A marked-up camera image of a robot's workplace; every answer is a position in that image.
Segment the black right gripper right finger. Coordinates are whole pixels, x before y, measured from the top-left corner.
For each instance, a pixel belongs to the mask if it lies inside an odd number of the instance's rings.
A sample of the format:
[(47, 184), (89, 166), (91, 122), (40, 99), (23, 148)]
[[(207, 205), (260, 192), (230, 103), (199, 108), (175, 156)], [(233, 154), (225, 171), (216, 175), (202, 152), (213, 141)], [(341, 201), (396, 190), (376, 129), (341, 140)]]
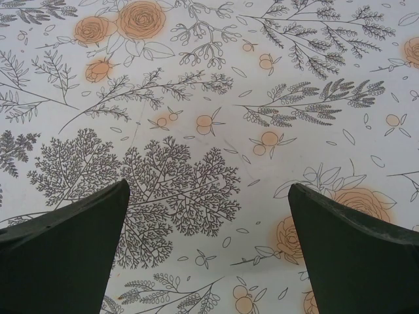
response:
[(302, 184), (288, 202), (320, 313), (418, 312), (418, 232)]

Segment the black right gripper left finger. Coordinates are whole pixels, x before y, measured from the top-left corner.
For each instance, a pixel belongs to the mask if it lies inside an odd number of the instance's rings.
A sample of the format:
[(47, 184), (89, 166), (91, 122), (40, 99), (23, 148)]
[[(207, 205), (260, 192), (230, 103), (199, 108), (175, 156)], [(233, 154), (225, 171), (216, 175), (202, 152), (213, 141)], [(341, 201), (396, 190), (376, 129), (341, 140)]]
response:
[(1, 229), (1, 312), (99, 313), (129, 197), (121, 180)]

